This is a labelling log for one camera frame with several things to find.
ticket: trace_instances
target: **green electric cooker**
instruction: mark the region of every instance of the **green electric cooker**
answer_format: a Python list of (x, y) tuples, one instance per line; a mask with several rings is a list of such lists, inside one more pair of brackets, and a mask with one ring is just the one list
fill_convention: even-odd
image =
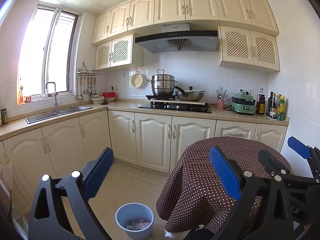
[(256, 100), (251, 95), (241, 92), (232, 97), (231, 109), (238, 114), (254, 115), (256, 113), (255, 103)]

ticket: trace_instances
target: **blue trash bin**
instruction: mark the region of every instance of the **blue trash bin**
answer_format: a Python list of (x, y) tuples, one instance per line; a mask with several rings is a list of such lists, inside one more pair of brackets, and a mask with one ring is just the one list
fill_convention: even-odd
[[(150, 222), (150, 224), (142, 230), (128, 230), (128, 222), (136, 219), (144, 219)], [(134, 240), (144, 240), (150, 237), (154, 220), (155, 216), (153, 215), (152, 210), (141, 203), (127, 203), (119, 207), (116, 212), (116, 223)]]

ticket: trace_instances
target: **kitchen sink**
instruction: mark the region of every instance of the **kitchen sink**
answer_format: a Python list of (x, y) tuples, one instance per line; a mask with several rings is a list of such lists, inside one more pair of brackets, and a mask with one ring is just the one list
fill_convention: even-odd
[(71, 107), (59, 109), (59, 111), (57, 113), (55, 113), (55, 111), (49, 111), (49, 112), (45, 112), (42, 114), (35, 114), (32, 116), (28, 116), (28, 117), (26, 117), (26, 121), (28, 124), (30, 124), (33, 122), (39, 122), (39, 121), (42, 121), (45, 119), (49, 119), (49, 118), (52, 118), (55, 116), (75, 113), (75, 112), (79, 112), (79, 111), (83, 111), (83, 110), (87, 110), (87, 109), (91, 109), (91, 108), (92, 107), (86, 107), (86, 106), (71, 106)]

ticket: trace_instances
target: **beige countertop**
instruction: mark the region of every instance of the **beige countertop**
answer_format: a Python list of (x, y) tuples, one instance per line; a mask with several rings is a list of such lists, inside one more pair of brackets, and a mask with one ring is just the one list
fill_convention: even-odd
[(288, 117), (286, 121), (278, 121), (278, 120), (270, 119), (265, 115), (257, 115), (257, 114), (241, 115), (241, 114), (236, 114), (234, 111), (218, 110), (216, 107), (211, 107), (211, 111), (212, 111), (211, 114), (138, 108), (138, 106), (142, 106), (147, 103), (148, 103), (147, 101), (143, 101), (143, 102), (115, 101), (115, 102), (109, 103), (108, 105), (86, 104), (82, 106), (89, 106), (89, 107), (92, 107), (92, 109), (87, 109), (87, 110), (79, 111), (76, 113), (70, 113), (70, 114), (65, 114), (57, 117), (52, 117), (52, 118), (31, 123), (31, 124), (28, 124), (24, 118), (18, 119), (18, 120), (9, 122), (5, 125), (2, 125), (0, 127), (0, 141), (5, 140), (9, 137), (18, 135), (20, 133), (37, 129), (52, 123), (64, 121), (74, 117), (91, 114), (91, 113), (95, 113), (95, 112), (99, 112), (107, 109), (117, 110), (117, 111), (139, 112), (139, 113), (146, 113), (146, 114), (163, 114), (163, 115), (172, 115), (172, 116), (196, 117), (196, 118), (204, 118), (204, 119), (217, 119), (217, 120), (237, 121), (237, 122), (264, 123), (264, 124), (274, 124), (274, 125), (284, 125), (284, 126), (289, 125)]

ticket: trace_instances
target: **table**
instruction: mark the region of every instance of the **table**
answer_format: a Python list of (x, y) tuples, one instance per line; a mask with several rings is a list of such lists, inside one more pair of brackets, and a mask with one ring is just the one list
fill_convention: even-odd
[[(262, 149), (268, 150), (292, 172), (290, 164), (280, 153), (258, 141), (236, 137), (197, 141), (184, 151), (156, 203), (160, 218), (167, 220), (164, 229), (168, 232), (183, 232), (205, 225), (204, 228), (216, 233), (236, 203), (226, 194), (211, 165), (209, 152), (215, 145), (227, 158), (236, 161), (242, 170), (250, 170), (256, 176), (271, 178), (258, 160)], [(241, 235), (250, 229), (259, 203), (260, 198), (257, 197)]]

